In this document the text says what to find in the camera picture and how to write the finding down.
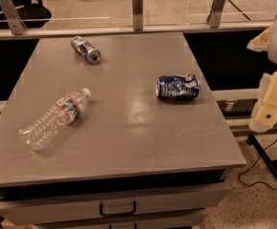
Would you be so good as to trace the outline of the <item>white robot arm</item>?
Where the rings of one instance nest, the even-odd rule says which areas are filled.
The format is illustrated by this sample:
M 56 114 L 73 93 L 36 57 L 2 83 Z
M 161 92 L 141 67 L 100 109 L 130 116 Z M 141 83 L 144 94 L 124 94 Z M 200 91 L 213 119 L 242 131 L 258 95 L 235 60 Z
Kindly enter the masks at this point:
M 255 52 L 267 52 L 268 59 L 277 64 L 277 19 L 246 46 Z M 259 83 L 259 96 L 255 103 L 249 128 L 257 133 L 266 132 L 277 123 L 277 71 L 263 73 Z

